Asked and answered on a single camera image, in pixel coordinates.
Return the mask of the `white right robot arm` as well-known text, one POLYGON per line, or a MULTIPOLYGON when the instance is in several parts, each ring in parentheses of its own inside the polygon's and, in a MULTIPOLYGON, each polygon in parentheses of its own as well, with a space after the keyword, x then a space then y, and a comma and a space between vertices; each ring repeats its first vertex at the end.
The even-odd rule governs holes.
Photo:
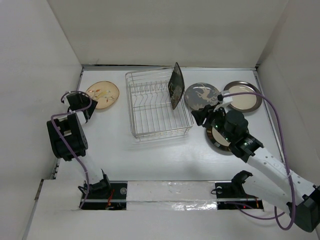
POLYGON ((320 188, 304 179, 272 156, 264 145, 249 133, 248 121, 236 110, 225 112, 207 105, 191 112, 196 124, 212 128, 229 142, 234 156, 264 174, 258 179, 241 171, 232 179, 231 191, 237 197, 244 194, 258 197, 285 212, 300 229, 311 233, 320 223, 320 188))

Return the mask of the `brown rim cream plate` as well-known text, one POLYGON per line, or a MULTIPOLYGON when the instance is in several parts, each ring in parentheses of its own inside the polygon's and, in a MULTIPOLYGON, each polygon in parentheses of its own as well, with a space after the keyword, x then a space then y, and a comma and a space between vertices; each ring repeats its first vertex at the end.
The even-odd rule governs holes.
POLYGON ((263 99, 260 96, 257 96, 255 94, 248 94, 261 94, 261 92, 253 84, 249 82, 233 81, 228 83, 223 90, 228 91, 230 94, 246 93, 243 95, 232 96, 232 103, 229 105, 230 108, 242 113, 254 112, 261 106, 263 101, 263 99))

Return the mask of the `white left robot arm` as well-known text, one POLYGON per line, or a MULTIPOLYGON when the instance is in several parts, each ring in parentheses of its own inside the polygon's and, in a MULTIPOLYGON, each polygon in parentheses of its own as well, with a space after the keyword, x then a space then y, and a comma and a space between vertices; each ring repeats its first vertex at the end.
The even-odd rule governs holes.
POLYGON ((95 166, 87 155, 89 144, 83 130, 98 104, 83 91, 66 92, 60 99, 67 112, 56 113, 46 122, 53 154, 58 159, 74 162, 83 173, 84 184, 78 188, 91 198, 107 198, 112 186, 106 173, 95 166))

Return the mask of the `black striped rim plate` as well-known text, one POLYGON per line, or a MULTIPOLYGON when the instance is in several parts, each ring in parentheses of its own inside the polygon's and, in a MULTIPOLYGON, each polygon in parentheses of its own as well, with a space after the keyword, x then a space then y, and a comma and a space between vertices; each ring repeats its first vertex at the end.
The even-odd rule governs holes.
POLYGON ((231 152, 230 142, 227 141, 215 128, 212 126, 208 127, 206 129, 206 135, 215 148, 224 152, 231 152))

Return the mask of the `grey deer round plate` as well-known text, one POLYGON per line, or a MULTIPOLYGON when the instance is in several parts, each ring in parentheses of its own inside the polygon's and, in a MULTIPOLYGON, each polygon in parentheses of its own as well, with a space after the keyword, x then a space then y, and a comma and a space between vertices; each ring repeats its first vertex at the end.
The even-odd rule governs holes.
POLYGON ((218 103, 220 91, 211 84, 198 82, 190 85, 185 93, 185 102, 191 110, 199 110, 206 105, 214 106, 218 103))

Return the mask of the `black floral square plate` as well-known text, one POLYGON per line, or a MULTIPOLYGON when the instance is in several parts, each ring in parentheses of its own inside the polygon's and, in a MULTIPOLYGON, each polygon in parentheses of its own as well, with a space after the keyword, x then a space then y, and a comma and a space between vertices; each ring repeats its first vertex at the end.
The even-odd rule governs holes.
POLYGON ((185 91, 185 81, 178 62, 174 65, 167 88, 169 91, 171 107, 175 110, 185 91))

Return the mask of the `beige floral round plate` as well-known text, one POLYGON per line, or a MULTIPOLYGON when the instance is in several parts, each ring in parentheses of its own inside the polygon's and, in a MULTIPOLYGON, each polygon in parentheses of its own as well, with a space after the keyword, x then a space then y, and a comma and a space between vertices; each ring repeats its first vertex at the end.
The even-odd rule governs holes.
POLYGON ((105 109, 113 105, 120 96, 118 87, 110 81, 99 81, 91 85, 86 93, 97 102, 96 109, 105 109))

